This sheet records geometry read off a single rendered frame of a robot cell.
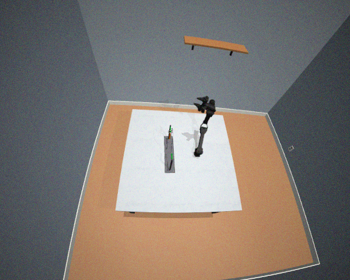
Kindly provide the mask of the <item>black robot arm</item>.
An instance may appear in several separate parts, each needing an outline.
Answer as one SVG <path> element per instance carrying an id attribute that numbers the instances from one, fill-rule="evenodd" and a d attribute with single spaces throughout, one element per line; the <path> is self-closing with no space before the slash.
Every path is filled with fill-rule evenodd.
<path id="1" fill-rule="evenodd" d="M 202 148 L 202 144 L 203 144 L 203 141 L 204 141 L 204 135 L 206 134 L 207 132 L 207 123 L 208 123 L 208 120 L 215 114 L 215 101 L 214 100 L 210 100 L 210 108 L 207 110 L 208 106 L 206 104 L 204 104 L 204 107 L 202 107 L 202 109 L 200 110 L 201 113 L 204 114 L 205 110 L 206 110 L 206 117 L 204 118 L 204 121 L 203 123 L 201 124 L 200 126 L 200 139 L 199 139 L 199 145 L 198 145 L 198 148 L 195 149 L 195 152 L 194 152 L 194 155 L 195 157 L 200 157 L 200 155 L 203 154 L 203 148 Z M 206 127 L 202 127 L 203 124 L 206 124 Z"/>

